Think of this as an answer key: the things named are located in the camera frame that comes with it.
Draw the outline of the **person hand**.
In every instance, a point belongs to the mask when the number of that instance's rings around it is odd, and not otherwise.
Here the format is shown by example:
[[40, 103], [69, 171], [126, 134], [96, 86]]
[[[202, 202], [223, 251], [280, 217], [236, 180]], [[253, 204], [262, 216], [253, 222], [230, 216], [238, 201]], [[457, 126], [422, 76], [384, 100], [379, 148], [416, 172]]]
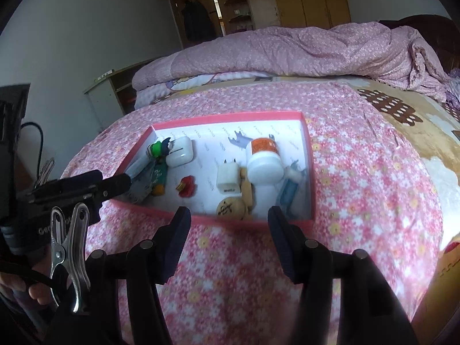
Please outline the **person hand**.
[[1, 293], [9, 297], [14, 290], [28, 293], [40, 305], [50, 304], [53, 301], [51, 289], [47, 285], [34, 283], [28, 287], [17, 275], [1, 273]]

